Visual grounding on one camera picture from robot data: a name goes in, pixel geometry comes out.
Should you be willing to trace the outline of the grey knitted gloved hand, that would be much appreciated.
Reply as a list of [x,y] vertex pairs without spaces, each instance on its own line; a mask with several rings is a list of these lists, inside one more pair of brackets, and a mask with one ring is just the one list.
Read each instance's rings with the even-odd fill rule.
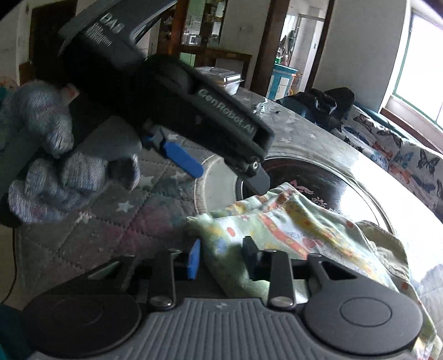
[[140,181],[139,136],[111,117],[73,119],[73,88],[1,82],[1,225],[51,223],[87,206],[108,184],[128,191]]

